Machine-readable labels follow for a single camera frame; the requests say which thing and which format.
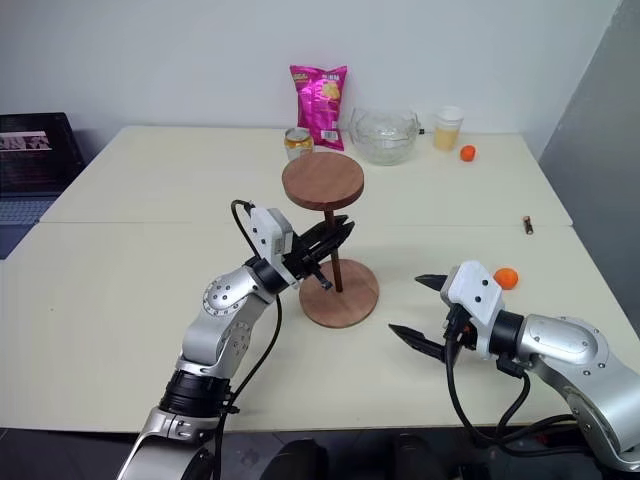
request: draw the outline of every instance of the pink snack bag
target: pink snack bag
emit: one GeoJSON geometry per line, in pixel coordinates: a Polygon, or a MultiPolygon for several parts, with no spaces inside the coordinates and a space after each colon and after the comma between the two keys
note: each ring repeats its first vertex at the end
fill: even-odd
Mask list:
{"type": "Polygon", "coordinates": [[[298,126],[309,129],[315,145],[344,150],[338,118],[347,67],[322,70],[291,65],[289,70],[298,92],[298,126]]]}

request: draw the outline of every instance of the can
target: can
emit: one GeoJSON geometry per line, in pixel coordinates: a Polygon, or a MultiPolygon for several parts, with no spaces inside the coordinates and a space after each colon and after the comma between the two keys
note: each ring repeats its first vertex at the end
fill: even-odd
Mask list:
{"type": "Polygon", "coordinates": [[[294,127],[284,133],[284,148],[289,161],[313,152],[313,138],[308,128],[294,127]]]}

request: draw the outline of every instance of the orange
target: orange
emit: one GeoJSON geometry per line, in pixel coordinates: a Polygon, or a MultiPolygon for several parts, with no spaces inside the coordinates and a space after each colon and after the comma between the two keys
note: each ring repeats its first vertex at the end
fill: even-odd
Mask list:
{"type": "Polygon", "coordinates": [[[476,147],[465,145],[460,149],[460,158],[465,162],[472,162],[476,156],[476,147]]]}
{"type": "Polygon", "coordinates": [[[513,268],[501,268],[493,275],[493,278],[502,288],[511,290],[518,283],[518,272],[513,268]]]}

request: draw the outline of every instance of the glass bowl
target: glass bowl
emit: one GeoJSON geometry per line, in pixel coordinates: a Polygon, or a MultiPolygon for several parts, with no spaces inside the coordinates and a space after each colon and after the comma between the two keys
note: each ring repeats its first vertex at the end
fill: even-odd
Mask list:
{"type": "Polygon", "coordinates": [[[418,117],[410,110],[354,108],[349,123],[351,141],[376,165],[396,165],[405,160],[419,130],[418,117]]]}

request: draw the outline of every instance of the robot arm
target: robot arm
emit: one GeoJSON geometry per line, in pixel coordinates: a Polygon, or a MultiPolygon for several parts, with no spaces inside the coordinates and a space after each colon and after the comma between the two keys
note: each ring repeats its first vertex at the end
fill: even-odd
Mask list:
{"type": "Polygon", "coordinates": [[[309,275],[331,287],[319,262],[344,242],[353,222],[342,215],[330,231],[319,223],[298,236],[279,210],[245,208],[258,255],[205,289],[165,394],[149,413],[119,480],[209,479],[230,379],[249,348],[255,322],[280,292],[297,288],[309,275]]]}
{"type": "MultiPolygon", "coordinates": [[[[526,318],[504,310],[502,289],[478,262],[455,267],[448,276],[417,281],[440,291],[449,305],[444,337],[497,357],[499,370],[513,376],[530,370],[555,389],[571,408],[598,460],[618,471],[640,471],[640,376],[609,350],[597,328],[575,318],[526,318]]],[[[391,328],[411,347],[444,361],[442,345],[406,327],[391,328]]]]}

